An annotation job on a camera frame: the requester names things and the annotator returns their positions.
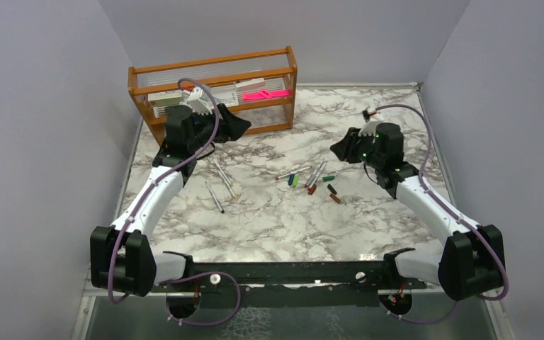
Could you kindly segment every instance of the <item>gray wall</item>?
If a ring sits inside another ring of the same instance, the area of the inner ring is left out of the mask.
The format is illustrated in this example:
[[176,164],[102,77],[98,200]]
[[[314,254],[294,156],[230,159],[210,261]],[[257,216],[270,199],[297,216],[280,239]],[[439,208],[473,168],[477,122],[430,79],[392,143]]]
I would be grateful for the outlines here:
[[517,339],[544,339],[544,1],[472,0],[423,87],[460,209],[504,233]]
[[100,1],[137,67],[292,45],[301,82],[410,82],[469,0]]
[[0,1],[0,339],[67,339],[137,131],[96,0]]

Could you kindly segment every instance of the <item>wooden shelf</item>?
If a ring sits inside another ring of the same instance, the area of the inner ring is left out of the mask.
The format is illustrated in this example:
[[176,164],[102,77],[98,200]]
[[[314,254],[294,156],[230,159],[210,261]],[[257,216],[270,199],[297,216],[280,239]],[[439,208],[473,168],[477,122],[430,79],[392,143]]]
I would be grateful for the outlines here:
[[[128,93],[137,106],[149,130],[156,141],[161,144],[164,139],[164,123],[166,117],[155,117],[153,108],[145,103],[148,94],[178,89],[176,83],[180,78],[193,78],[212,88],[232,86],[238,81],[265,78],[276,81],[277,88],[290,91],[285,98],[244,102],[239,99],[238,106],[229,107],[231,112],[282,106],[287,119],[286,123],[263,127],[255,127],[247,131],[247,135],[293,127],[295,112],[295,90],[297,86],[297,62],[290,46],[280,50],[246,53],[228,57],[216,57],[176,64],[165,64],[151,67],[128,69]],[[182,87],[192,87],[192,83],[183,82]]]

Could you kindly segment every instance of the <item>purple cable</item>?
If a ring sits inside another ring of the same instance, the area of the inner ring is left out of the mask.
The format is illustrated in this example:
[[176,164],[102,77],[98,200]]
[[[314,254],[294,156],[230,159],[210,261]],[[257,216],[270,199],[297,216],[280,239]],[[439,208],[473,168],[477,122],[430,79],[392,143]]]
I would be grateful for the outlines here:
[[[422,119],[422,122],[424,123],[424,127],[426,128],[426,134],[429,139],[429,142],[426,145],[426,156],[424,156],[424,160],[422,161],[422,164],[420,165],[420,171],[418,173],[418,180],[420,181],[420,186],[424,188],[424,190],[428,193],[428,195],[431,196],[431,198],[433,198],[433,200],[439,206],[441,206],[443,210],[445,210],[446,213],[448,213],[451,217],[455,218],[456,220],[460,220],[460,216],[458,216],[458,214],[456,214],[453,210],[451,210],[451,208],[449,208],[449,206],[447,206],[433,191],[429,190],[429,186],[427,186],[426,183],[424,183],[423,181],[422,176],[424,175],[424,167],[426,166],[427,161],[431,157],[431,146],[432,146],[432,139],[431,139],[432,130],[429,123],[424,118],[424,115],[422,115],[422,113],[420,113],[420,111],[418,111],[417,109],[409,105],[404,105],[404,104],[383,105],[383,106],[377,107],[375,111],[380,111],[386,108],[406,108],[408,110],[414,111]],[[499,257],[497,256],[493,248],[491,248],[487,240],[485,240],[485,238],[478,232],[478,230],[474,226],[472,226],[470,223],[466,222],[465,220],[461,220],[460,222],[462,223],[464,227],[467,227],[479,239],[480,243],[487,249],[487,251],[489,252],[489,255],[491,255],[491,257],[493,258],[493,261],[495,261],[495,264],[497,265],[497,268],[499,269],[499,273],[501,274],[501,277],[504,280],[504,289],[501,291],[501,293],[498,296],[479,295],[479,297],[482,298],[483,300],[488,300],[488,301],[497,301],[497,300],[501,300],[505,298],[506,295],[508,294],[510,282],[506,274],[506,269],[504,265],[501,263],[502,261],[499,259]]]
[[113,296],[113,269],[115,268],[115,258],[118,255],[118,250],[120,250],[120,245],[122,244],[122,238],[124,237],[124,234],[126,233],[126,230],[128,229],[128,227],[130,226],[130,223],[131,223],[130,219],[134,220],[136,214],[138,213],[138,210],[141,208],[142,204],[145,202],[145,200],[147,199],[147,197],[149,196],[151,191],[153,191],[153,189],[159,184],[159,182],[161,182],[164,178],[171,175],[172,173],[174,173],[175,171],[177,171],[181,167],[185,166],[187,163],[193,161],[200,154],[202,154],[205,151],[205,149],[207,149],[209,147],[209,145],[213,142],[215,134],[217,132],[217,128],[220,125],[220,111],[217,109],[214,96],[212,96],[212,94],[209,92],[207,87],[205,87],[203,84],[201,84],[200,82],[198,82],[198,81],[196,81],[194,79],[181,78],[181,79],[178,80],[178,88],[179,89],[182,89],[181,84],[182,84],[183,81],[189,81],[189,82],[195,84],[195,86],[201,88],[203,90],[203,92],[208,96],[210,101],[212,101],[212,104],[214,106],[214,118],[215,118],[214,130],[212,131],[210,139],[201,148],[199,148],[195,152],[195,154],[193,156],[190,156],[189,158],[187,158],[187,159],[183,160],[182,162],[180,162],[179,164],[177,164],[172,169],[169,169],[168,171],[164,172],[161,176],[159,176],[159,177],[157,177],[155,179],[154,183],[149,184],[149,186],[147,187],[147,190],[144,191],[142,196],[137,201],[137,205],[135,206],[135,208],[132,209],[132,212],[130,212],[130,215],[128,216],[128,219],[126,219],[126,221],[124,221],[124,225],[122,226],[122,229],[120,229],[120,232],[118,233],[118,237],[115,239],[115,244],[113,245],[113,250],[112,250],[112,253],[111,253],[111,260],[109,261],[109,272],[108,272],[108,275],[107,275],[107,295],[108,295],[109,300],[111,301],[111,303],[113,303],[114,305],[119,304],[120,302],[124,301],[125,298],[128,297],[127,293],[124,294],[124,296],[122,296],[120,299],[116,299]]
[[453,314],[453,312],[455,312],[455,309],[456,307],[458,306],[458,303],[457,302],[454,302],[453,303],[453,306],[451,307],[451,309],[449,310],[449,312],[445,313],[444,316],[442,317],[439,317],[438,319],[435,319],[435,320],[429,320],[429,321],[426,321],[426,320],[417,320],[417,319],[410,319],[408,317],[404,317],[404,316],[401,316],[400,315],[397,315],[391,311],[389,311],[387,309],[387,307],[385,305],[383,305],[382,303],[380,304],[380,306],[382,308],[384,308],[386,311],[387,311],[387,314],[394,317],[395,319],[398,319],[399,321],[405,321],[405,322],[408,322],[410,324],[438,324],[439,322],[443,322],[445,320],[447,320],[449,317],[451,317],[451,315]]
[[170,317],[170,319],[172,319],[174,321],[177,321],[177,322],[180,322],[181,324],[189,324],[189,325],[192,325],[192,326],[216,326],[216,325],[222,324],[222,323],[230,320],[230,318],[232,318],[233,316],[236,315],[236,313],[239,311],[239,307],[241,307],[241,288],[239,287],[239,283],[237,282],[237,280],[235,280],[228,273],[224,273],[222,271],[208,271],[208,272],[205,272],[205,273],[190,276],[188,278],[181,278],[181,279],[178,279],[178,280],[166,281],[166,283],[182,283],[182,282],[192,281],[192,280],[195,280],[197,278],[201,278],[203,276],[209,276],[209,275],[213,275],[213,274],[226,276],[227,278],[229,278],[232,281],[232,284],[234,284],[234,287],[237,289],[237,304],[234,306],[234,309],[232,310],[232,312],[230,312],[230,314],[228,314],[226,317],[224,317],[224,318],[222,318],[220,320],[217,320],[217,321],[213,321],[213,322],[184,321],[184,319],[175,318],[172,315],[172,313],[170,313],[169,304],[166,301],[166,311],[168,312],[168,316]]

